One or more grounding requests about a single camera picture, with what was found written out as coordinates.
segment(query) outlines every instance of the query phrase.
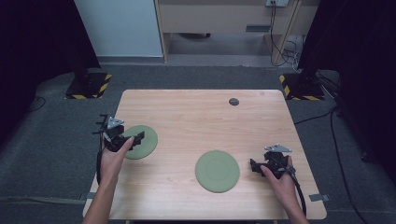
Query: electrical outlet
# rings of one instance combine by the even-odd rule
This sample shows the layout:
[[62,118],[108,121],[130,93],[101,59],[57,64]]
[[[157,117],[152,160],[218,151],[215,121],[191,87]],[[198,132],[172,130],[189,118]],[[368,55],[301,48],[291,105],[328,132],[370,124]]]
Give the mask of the electrical outlet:
[[277,7],[286,7],[288,5],[288,3],[289,3],[289,0],[267,0],[265,5],[267,7],[272,7],[273,6],[273,2],[275,3],[275,5]]

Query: wire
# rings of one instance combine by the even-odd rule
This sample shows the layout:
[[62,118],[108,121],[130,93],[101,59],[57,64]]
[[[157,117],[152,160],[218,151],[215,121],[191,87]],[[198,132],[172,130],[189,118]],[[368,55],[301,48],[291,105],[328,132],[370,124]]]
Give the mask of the wire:
[[27,111],[28,113],[35,112],[35,111],[41,109],[41,107],[43,107],[43,106],[46,104],[46,102],[47,102],[46,99],[44,99],[44,97],[41,97],[41,96],[36,96],[35,99],[36,99],[37,101],[40,100],[40,99],[42,99],[42,100],[43,100],[43,104],[42,104],[41,106],[39,106],[38,108],[36,108],[36,109],[28,110],[28,111]]
[[303,210],[304,215],[306,216],[305,198],[304,198],[304,195],[303,195],[303,191],[301,190],[301,186],[300,186],[300,184],[299,184],[299,182],[298,182],[298,180],[297,180],[297,176],[296,176],[296,174],[295,174],[296,170],[295,170],[292,166],[289,166],[289,165],[284,166],[284,165],[282,164],[282,162],[279,162],[279,161],[278,161],[277,159],[275,159],[275,158],[271,158],[271,160],[273,160],[275,163],[277,163],[277,164],[279,164],[280,166],[282,166],[282,168],[285,170],[285,172],[287,172],[287,173],[290,175],[291,179],[292,179],[293,182],[294,182],[294,185],[295,185],[296,188],[297,188],[298,196],[300,197],[300,201],[301,201],[302,210]]
[[[285,59],[284,55],[282,54],[280,49],[277,47],[277,45],[276,45],[276,43],[274,41],[273,28],[274,28],[275,17],[276,17],[276,2],[275,1],[271,1],[271,5],[272,5],[272,10],[271,10],[271,29],[270,29],[270,36],[271,36],[271,64],[272,64],[272,66],[279,67],[279,66],[287,63],[288,60]],[[279,54],[282,56],[282,59],[284,61],[283,63],[278,63],[278,64],[274,63],[273,58],[272,58],[272,56],[274,54],[274,47],[277,49]]]
[[[325,115],[317,116],[317,117],[314,117],[314,118],[311,118],[311,119],[322,118],[322,117],[325,117],[325,116],[327,116],[327,115],[330,114],[330,126],[331,126],[331,130],[332,130],[332,140],[334,141],[335,153],[336,153],[336,156],[337,156],[338,165],[340,166],[341,176],[342,176],[342,178],[343,178],[344,187],[345,187],[345,189],[346,189],[346,195],[347,195],[347,197],[348,197],[348,199],[349,199],[350,204],[352,205],[353,210],[355,210],[356,214],[357,214],[358,217],[361,219],[361,221],[362,221],[363,223],[365,223],[365,224],[369,224],[369,223],[367,222],[367,220],[361,215],[361,212],[358,210],[358,208],[356,207],[355,202],[354,202],[353,199],[352,199],[352,195],[350,194],[350,191],[349,191],[349,185],[347,184],[347,178],[346,178],[346,175],[345,175],[345,172],[344,172],[344,166],[343,166],[343,163],[341,163],[340,152],[339,152],[339,149],[338,149],[337,139],[335,138],[334,127],[333,127],[333,123],[332,123],[332,115],[333,115],[334,112],[337,111],[337,110],[338,110],[338,107],[335,106],[335,107],[333,107],[333,108],[330,110],[329,113],[326,113]],[[302,121],[295,122],[294,124],[299,124],[299,123],[302,123],[302,122],[305,122],[305,121],[308,121],[308,120],[311,120],[311,119],[304,119],[304,120],[302,120]]]
[[292,61],[291,67],[297,73],[301,73],[302,72],[301,69],[298,69],[298,63],[300,61],[300,57],[301,57],[301,52],[297,48],[297,44],[296,44],[296,48],[295,48],[295,51],[294,51],[294,56],[293,56],[293,61]]
[[313,118],[309,118],[309,119],[303,119],[303,120],[300,120],[300,121],[298,121],[298,122],[294,122],[294,125],[297,125],[297,124],[300,124],[300,123],[309,121],[309,120],[311,120],[311,119],[320,119],[320,118],[326,117],[326,116],[328,116],[329,114],[331,114],[333,111],[334,111],[334,108],[330,109],[330,111],[327,112],[327,113],[324,114],[324,115],[320,115],[320,116],[317,116],[317,117],[313,117]]
[[331,84],[337,91],[339,89],[338,85],[335,84],[335,82],[333,82],[331,79],[327,78],[327,77],[318,77],[319,81],[323,84]]
[[285,56],[285,57],[287,57],[286,63],[292,64],[292,62],[291,62],[291,63],[289,62],[289,59],[290,59],[290,57],[293,57],[293,53],[296,52],[297,44],[296,44],[295,42],[293,42],[293,41],[290,41],[290,40],[288,40],[288,42],[294,45],[294,50],[290,50],[290,49],[284,48],[284,49],[283,49],[283,52],[284,52],[284,53],[282,53],[282,55]]
[[331,85],[333,85],[333,87],[336,89],[336,91],[339,91],[339,89],[340,89],[340,80],[341,80],[340,77],[338,77],[337,83],[335,83],[333,80],[331,80],[331,79],[325,77],[325,76],[321,73],[321,71],[318,70],[318,78],[319,78],[319,80],[327,81],[328,83],[330,83]]
[[324,85],[321,85],[323,90],[325,90],[333,99],[335,98],[335,93],[331,93],[331,91],[327,90],[327,87]]
[[343,182],[344,182],[344,187],[346,188],[346,195],[349,199],[350,204],[352,205],[353,209],[355,210],[356,214],[358,215],[358,217],[361,219],[361,221],[365,224],[368,224],[368,222],[366,221],[366,219],[364,219],[364,217],[361,215],[361,212],[358,210],[358,208],[356,207],[355,202],[352,199],[352,196],[350,194],[349,191],[349,186],[347,184],[347,179],[346,179],[346,174],[344,172],[344,167],[343,167],[343,163],[341,163],[341,158],[340,158],[340,152],[338,150],[338,144],[337,144],[337,139],[335,138],[335,134],[334,134],[334,127],[332,125],[332,115],[334,113],[334,111],[336,111],[336,107],[334,108],[334,110],[332,111],[331,115],[330,115],[330,125],[332,128],[332,140],[334,141],[334,146],[335,146],[335,152],[337,155],[337,160],[338,160],[338,164],[341,168],[341,176],[343,177]]
[[103,132],[99,134],[99,150],[96,155],[96,181],[98,182],[98,185],[102,181],[102,172],[101,172],[101,167],[102,167],[102,155],[103,155],[103,149],[102,147],[102,141],[103,141]]

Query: green felt disc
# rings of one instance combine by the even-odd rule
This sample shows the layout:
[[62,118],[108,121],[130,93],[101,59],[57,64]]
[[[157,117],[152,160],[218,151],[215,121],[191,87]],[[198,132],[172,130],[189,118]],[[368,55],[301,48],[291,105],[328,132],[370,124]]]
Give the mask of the green felt disc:
[[141,145],[134,146],[133,150],[126,153],[126,158],[131,160],[138,160],[147,157],[158,144],[158,136],[155,131],[149,126],[138,125],[134,126],[123,133],[124,136],[136,136],[141,132],[145,132]]
[[195,166],[198,182],[207,190],[222,193],[238,182],[239,166],[227,152],[208,151],[198,160]]

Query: finger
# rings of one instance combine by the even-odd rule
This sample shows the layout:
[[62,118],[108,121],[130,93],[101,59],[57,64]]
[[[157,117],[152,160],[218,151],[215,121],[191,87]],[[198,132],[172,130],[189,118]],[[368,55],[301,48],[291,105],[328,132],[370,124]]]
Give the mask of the finger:
[[130,137],[128,140],[126,140],[124,145],[122,145],[122,147],[120,148],[120,153],[125,155],[126,152],[132,147],[133,143],[134,143],[134,138]]
[[271,185],[274,185],[275,182],[277,181],[276,177],[274,174],[271,172],[268,167],[261,165],[260,168],[262,169],[262,172],[264,173],[265,177],[267,177],[268,181],[270,182]]
[[291,160],[291,156],[288,156],[288,165],[293,166],[293,161]]

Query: gray floor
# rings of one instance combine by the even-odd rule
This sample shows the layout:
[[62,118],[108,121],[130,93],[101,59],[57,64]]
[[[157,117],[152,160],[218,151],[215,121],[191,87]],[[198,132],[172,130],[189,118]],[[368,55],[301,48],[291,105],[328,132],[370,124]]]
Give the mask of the gray floor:
[[[26,116],[0,154],[0,196],[83,199],[94,175],[97,138],[91,132],[98,121],[96,114],[114,114],[125,89],[282,90],[278,76],[293,72],[290,63],[271,65],[266,43],[256,34],[208,39],[175,35],[170,52],[167,63],[104,63],[103,69],[114,77],[103,99],[65,100],[72,74],[40,85],[37,94],[47,103]],[[327,113],[334,101],[326,94],[324,101],[287,101],[287,105],[293,120],[299,121]],[[342,118],[333,116],[333,128],[357,208],[369,223],[396,223],[395,186],[381,166],[361,161],[361,149]],[[330,117],[298,124],[296,129],[320,193],[332,198],[325,203],[327,217],[312,222],[361,223],[340,175]],[[0,223],[79,223],[82,208],[78,204],[0,203]]]

